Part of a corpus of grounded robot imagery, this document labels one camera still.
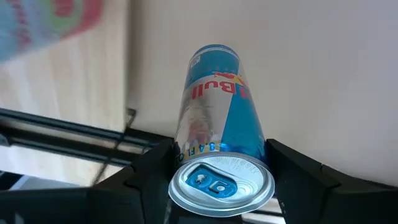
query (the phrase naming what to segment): silver lid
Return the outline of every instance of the silver lid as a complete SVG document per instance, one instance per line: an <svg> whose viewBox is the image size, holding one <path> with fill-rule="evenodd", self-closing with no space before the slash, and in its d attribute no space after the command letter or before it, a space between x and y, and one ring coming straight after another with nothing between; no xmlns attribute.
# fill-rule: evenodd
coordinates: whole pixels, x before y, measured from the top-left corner
<svg viewBox="0 0 398 224"><path fill-rule="evenodd" d="M236 182L238 190L230 197L216 198L186 183L199 166ZM230 217L250 212L272 198L275 182L261 161L235 152L212 152L196 156L181 166L169 185L171 199L193 213L210 217Z"/></svg>

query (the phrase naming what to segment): black holder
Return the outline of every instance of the black holder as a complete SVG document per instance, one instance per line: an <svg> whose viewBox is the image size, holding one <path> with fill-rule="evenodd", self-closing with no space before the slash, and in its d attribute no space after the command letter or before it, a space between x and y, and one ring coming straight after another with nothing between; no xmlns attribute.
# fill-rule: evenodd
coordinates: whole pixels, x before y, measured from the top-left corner
<svg viewBox="0 0 398 224"><path fill-rule="evenodd" d="M0 223L242 223L170 202L173 145L162 141L93 187L0 192ZM286 223L398 223L395 187L344 175L273 139L266 147Z"/></svg>

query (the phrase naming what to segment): red bull can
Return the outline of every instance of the red bull can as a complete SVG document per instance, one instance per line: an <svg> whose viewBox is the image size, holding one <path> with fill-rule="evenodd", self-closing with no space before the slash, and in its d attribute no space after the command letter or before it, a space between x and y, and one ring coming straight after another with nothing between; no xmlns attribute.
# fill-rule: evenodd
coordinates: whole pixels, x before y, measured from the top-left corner
<svg viewBox="0 0 398 224"><path fill-rule="evenodd" d="M231 48L207 45L191 58L175 141L178 170L169 195L182 208L230 217L273 196L265 139Z"/></svg>

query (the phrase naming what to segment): pull tab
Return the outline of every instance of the pull tab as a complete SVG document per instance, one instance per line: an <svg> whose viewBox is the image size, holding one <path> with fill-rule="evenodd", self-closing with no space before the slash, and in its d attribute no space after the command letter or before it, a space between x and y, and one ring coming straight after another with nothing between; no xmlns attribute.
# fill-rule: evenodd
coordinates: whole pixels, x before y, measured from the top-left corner
<svg viewBox="0 0 398 224"><path fill-rule="evenodd" d="M233 179L220 175L204 165L198 166L185 183L216 198L230 197L238 191Z"/></svg>

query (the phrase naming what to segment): colorful blurry object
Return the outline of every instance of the colorful blurry object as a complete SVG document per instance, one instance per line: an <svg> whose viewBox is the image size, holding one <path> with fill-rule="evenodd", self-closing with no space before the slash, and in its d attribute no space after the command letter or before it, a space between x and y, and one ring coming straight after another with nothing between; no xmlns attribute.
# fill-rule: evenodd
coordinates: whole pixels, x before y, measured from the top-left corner
<svg viewBox="0 0 398 224"><path fill-rule="evenodd" d="M0 0L0 61L83 32L102 0Z"/></svg>

